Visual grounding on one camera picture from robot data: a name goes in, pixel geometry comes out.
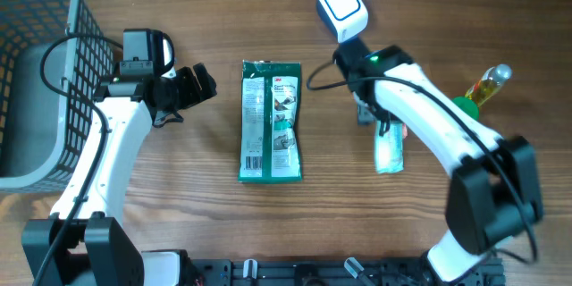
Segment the pale green wipes packet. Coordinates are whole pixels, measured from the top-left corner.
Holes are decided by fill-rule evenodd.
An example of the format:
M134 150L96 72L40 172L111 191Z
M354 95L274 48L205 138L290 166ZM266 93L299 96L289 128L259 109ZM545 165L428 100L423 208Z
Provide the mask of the pale green wipes packet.
M374 136L374 164L380 173L396 173L404 169L403 124L399 121L378 121Z

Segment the green lid white jar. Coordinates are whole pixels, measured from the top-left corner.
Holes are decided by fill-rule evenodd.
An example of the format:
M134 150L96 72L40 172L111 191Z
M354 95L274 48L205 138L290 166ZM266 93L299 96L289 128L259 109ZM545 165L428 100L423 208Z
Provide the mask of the green lid white jar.
M454 97L452 102L465 114L470 116L474 120L479 118L479 107L478 105L467 97Z

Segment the green 3M gloves package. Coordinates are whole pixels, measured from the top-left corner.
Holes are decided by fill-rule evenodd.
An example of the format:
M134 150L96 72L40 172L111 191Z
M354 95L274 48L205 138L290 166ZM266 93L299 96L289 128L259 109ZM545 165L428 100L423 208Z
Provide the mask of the green 3M gloves package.
M297 142L301 64L244 61L238 181L279 184L302 180Z

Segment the yellow liquid clear bottle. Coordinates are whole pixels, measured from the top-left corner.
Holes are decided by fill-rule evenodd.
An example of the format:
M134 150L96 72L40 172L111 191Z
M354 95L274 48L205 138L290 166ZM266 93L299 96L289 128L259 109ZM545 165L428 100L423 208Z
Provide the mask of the yellow liquid clear bottle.
M511 76L512 69L507 64L493 66L469 88L465 97L481 107L504 86Z

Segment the orange Kleenex tissue pack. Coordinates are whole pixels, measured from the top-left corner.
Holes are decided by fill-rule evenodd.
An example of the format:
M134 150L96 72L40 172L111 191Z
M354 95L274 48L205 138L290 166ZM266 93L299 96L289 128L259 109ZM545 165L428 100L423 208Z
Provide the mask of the orange Kleenex tissue pack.
M402 138L405 139L408 136L408 128L405 123L402 123Z

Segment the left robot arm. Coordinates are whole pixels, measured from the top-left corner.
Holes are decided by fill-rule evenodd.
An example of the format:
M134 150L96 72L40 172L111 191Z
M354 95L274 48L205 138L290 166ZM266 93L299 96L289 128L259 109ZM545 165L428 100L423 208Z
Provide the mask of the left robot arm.
M139 251L122 228L126 190L153 128L216 94L202 63L175 70L171 38L123 32L122 60L84 99L94 117L78 164L46 219L29 221L21 244L36 285L199 285L184 250Z

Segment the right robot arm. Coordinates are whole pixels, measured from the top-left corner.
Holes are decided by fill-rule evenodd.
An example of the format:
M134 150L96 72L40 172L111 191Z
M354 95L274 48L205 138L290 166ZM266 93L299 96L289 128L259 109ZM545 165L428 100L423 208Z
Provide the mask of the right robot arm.
M502 245L534 234L543 200L534 148L522 136L505 139L464 113L398 46L371 51L359 38L332 56L354 98L382 122L404 122L450 176L448 230L427 252L443 283L466 277Z

